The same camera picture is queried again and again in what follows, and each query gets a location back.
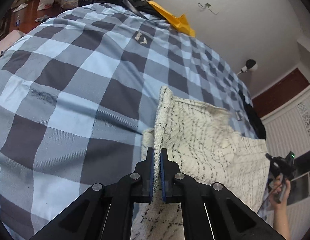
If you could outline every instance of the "small silver object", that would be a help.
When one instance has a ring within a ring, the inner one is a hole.
[[[139,179],[140,175],[138,173],[134,172],[131,174],[130,177],[131,177],[131,179]]]
[[[175,174],[175,178],[176,178],[176,179],[183,179],[183,178],[185,178],[185,175],[182,174],[182,173],[176,173],[176,174]]]
[[[103,187],[102,184],[100,184],[100,183],[95,183],[95,184],[93,185],[93,190],[99,191],[99,190],[102,189],[102,187]]]
[[[220,183],[215,183],[213,185],[213,189],[214,190],[222,190],[223,189],[223,185],[221,185]]]

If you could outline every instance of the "orange cloth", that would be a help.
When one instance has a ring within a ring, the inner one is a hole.
[[[178,31],[188,34],[192,37],[195,37],[196,33],[195,31],[190,27],[185,14],[177,18],[170,12],[166,11],[163,7],[161,7],[158,3],[153,1],[148,1],[148,3],[153,6],[153,8],[159,12],[162,16],[165,17],[165,19],[173,25]]]

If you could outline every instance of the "human arm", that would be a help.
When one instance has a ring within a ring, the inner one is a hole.
[[[290,240],[290,231],[287,218],[287,199],[290,193],[290,181],[286,180],[286,191],[284,193],[282,202],[278,204],[274,200],[274,195],[281,192],[282,185],[280,182],[280,176],[276,178],[274,182],[273,190],[270,193],[269,201],[274,208],[274,229],[280,233],[286,240]]]

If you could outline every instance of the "cable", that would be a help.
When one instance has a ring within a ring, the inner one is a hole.
[[[261,206],[260,206],[260,208],[258,209],[258,211],[257,211],[256,214],[258,214],[258,212],[261,210],[261,208],[263,207],[263,205],[265,204],[265,202],[268,200],[268,198],[270,197],[270,195],[271,195],[278,187],[280,187],[281,185],[282,185],[282,183],[279,184],[279,185],[278,185],[276,188],[274,188],[273,190],[271,190],[271,192],[268,194],[267,198],[262,202],[262,204],[261,204]]]

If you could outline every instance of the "bed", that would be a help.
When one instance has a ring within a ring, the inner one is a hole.
[[[159,90],[231,112],[256,138],[229,65],[168,22],[109,3],[51,18],[0,58],[0,218],[29,239],[90,185],[115,183],[141,159]]]

